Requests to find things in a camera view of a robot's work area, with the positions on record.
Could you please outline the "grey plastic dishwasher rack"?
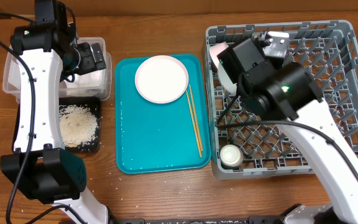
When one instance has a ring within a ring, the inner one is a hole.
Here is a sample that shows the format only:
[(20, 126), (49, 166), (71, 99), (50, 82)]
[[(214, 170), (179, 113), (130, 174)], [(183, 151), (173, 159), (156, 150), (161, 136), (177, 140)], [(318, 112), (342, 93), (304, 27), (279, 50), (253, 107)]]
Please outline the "grey plastic dishwasher rack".
[[(289, 33), (285, 62), (298, 62), (314, 76), (336, 126), (358, 158), (358, 43), (351, 23), (339, 20), (211, 26), (206, 29), (205, 47), (232, 44), (263, 31)], [(214, 176), (227, 180), (311, 173), (306, 159), (277, 128), (242, 125), (253, 121), (255, 115), (221, 86), (209, 54), (204, 61)], [(228, 144), (237, 146), (244, 155), (239, 168), (225, 169), (221, 165), (219, 152)]]

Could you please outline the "black waste tray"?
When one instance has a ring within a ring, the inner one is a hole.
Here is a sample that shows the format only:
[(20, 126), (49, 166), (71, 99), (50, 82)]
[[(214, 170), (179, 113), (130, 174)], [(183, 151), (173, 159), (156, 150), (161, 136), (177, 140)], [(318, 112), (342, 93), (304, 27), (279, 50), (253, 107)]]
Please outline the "black waste tray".
[(63, 106), (68, 105), (77, 105), (77, 106), (85, 106), (91, 110), (91, 113), (94, 114), (98, 120), (98, 129), (96, 130), (96, 140), (94, 140), (91, 144), (85, 146), (76, 146), (76, 147), (68, 147), (65, 146), (65, 149), (74, 153), (81, 152), (96, 152), (99, 150), (99, 137), (101, 132), (101, 101), (97, 97), (87, 96), (87, 97), (67, 97), (59, 99), (59, 110)]

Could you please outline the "teal plastic tray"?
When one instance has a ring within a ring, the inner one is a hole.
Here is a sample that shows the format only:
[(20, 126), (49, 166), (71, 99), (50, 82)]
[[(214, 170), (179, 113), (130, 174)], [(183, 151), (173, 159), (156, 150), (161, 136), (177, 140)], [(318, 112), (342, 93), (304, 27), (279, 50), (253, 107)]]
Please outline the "teal plastic tray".
[(126, 174), (197, 169), (211, 159), (208, 110), (201, 64), (192, 54), (176, 55), (189, 73), (203, 156), (200, 158), (186, 94), (167, 104), (140, 96), (135, 73), (143, 57), (127, 58), (115, 68), (116, 164)]

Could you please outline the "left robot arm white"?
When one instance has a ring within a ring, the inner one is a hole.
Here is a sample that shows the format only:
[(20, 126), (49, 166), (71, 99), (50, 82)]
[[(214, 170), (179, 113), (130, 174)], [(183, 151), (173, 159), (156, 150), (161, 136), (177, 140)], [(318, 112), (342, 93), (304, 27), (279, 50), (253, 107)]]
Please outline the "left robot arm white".
[(12, 192), (65, 212), (75, 223), (115, 223), (87, 188), (83, 159), (66, 150), (60, 132), (59, 84), (111, 69), (98, 43), (78, 43), (73, 11), (60, 1), (36, 1), (35, 17), (14, 30), (9, 45), (19, 66), (20, 103), (11, 154), (0, 158)]

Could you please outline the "pink bowl with rice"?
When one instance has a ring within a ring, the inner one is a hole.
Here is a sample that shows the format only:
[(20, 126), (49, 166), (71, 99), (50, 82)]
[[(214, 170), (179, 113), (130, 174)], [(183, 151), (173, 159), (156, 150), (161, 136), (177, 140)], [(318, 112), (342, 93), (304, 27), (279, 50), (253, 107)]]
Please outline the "pink bowl with rice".
[(236, 94), (237, 86), (233, 83), (223, 68), (221, 62), (218, 59), (218, 54), (226, 50), (229, 46), (223, 42), (216, 44), (209, 48), (209, 56), (211, 57), (213, 65), (216, 67), (216, 73), (218, 74), (218, 80), (221, 86), (227, 90), (230, 94)]

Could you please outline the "wooden chopstick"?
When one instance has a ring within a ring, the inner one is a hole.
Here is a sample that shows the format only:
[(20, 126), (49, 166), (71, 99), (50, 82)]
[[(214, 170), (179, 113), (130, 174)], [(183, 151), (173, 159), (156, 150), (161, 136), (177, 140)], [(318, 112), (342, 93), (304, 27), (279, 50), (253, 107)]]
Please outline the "wooden chopstick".
[(202, 143), (202, 139), (201, 139), (200, 126), (199, 126), (199, 122), (198, 122), (195, 101), (194, 101), (194, 98), (193, 98), (193, 92), (192, 92), (192, 88), (191, 88), (190, 84), (188, 85), (188, 94), (189, 94), (190, 102), (191, 102), (191, 105), (192, 105), (192, 110), (193, 110), (193, 114), (194, 114), (194, 118), (195, 118), (195, 124), (196, 124), (197, 132), (198, 132), (198, 137), (199, 137), (199, 140), (200, 140), (201, 152), (202, 152), (202, 156), (203, 156), (203, 143)]
[(194, 130), (194, 134), (195, 134), (196, 144), (197, 144), (197, 148), (198, 148), (198, 154), (199, 154), (200, 158), (202, 158), (200, 140), (199, 140), (199, 137), (198, 137), (198, 132), (197, 132), (196, 124), (195, 124), (195, 118), (194, 118), (194, 114), (193, 114), (192, 105), (191, 105), (191, 102), (190, 102), (190, 97), (189, 97), (189, 94), (188, 94), (188, 90), (186, 90), (186, 98), (187, 98), (188, 107), (189, 107), (189, 111), (190, 111), (193, 130)]

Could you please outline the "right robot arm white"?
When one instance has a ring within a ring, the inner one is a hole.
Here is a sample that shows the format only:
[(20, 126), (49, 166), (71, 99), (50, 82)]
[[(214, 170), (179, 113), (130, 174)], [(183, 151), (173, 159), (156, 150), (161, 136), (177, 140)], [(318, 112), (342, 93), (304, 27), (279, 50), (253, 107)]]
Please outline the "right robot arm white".
[(330, 203), (299, 205), (282, 223), (358, 223), (358, 158), (337, 128), (323, 92), (299, 63), (285, 63), (287, 37), (245, 37), (209, 55), (224, 87), (275, 125), (305, 157)]

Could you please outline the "pile of rice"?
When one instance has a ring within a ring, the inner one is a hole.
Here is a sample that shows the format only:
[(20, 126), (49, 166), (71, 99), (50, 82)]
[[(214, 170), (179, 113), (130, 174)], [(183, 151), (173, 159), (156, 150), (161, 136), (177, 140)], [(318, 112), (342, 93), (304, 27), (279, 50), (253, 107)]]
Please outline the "pile of rice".
[(85, 106), (68, 105), (60, 108), (60, 132), (68, 147), (85, 146), (96, 140), (98, 120)]

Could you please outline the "clear plastic bin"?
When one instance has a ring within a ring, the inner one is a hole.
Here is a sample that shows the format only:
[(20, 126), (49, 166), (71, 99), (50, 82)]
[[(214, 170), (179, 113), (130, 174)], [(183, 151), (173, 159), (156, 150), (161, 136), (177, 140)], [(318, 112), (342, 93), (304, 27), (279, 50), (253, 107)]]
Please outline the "clear plastic bin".
[[(102, 37), (80, 37), (78, 44), (82, 42), (88, 42), (90, 45), (99, 44), (101, 46), (101, 51), (106, 62), (106, 69), (86, 75), (76, 74), (73, 83), (67, 81), (60, 82), (59, 97), (95, 96), (100, 100), (107, 100), (111, 94), (112, 64), (111, 55), (106, 51), (105, 40)], [(11, 54), (7, 54), (6, 57), (2, 90), (15, 96), (16, 101), (20, 102), (21, 78), (19, 65)]]

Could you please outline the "white paper cup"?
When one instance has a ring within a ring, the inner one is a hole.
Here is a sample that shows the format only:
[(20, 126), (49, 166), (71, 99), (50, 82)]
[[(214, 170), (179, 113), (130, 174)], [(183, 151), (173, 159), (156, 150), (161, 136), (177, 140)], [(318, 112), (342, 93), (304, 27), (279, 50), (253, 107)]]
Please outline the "white paper cup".
[(233, 144), (223, 146), (220, 149), (219, 157), (221, 160), (221, 165), (225, 169), (239, 168), (244, 159), (242, 151)]

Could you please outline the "white round plate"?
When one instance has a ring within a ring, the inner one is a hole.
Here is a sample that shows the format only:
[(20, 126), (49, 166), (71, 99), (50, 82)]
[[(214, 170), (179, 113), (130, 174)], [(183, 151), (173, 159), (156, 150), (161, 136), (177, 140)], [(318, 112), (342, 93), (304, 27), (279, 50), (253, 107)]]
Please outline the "white round plate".
[(135, 73), (135, 87), (145, 100), (166, 104), (179, 99), (189, 83), (188, 70), (179, 59), (168, 55), (148, 58)]

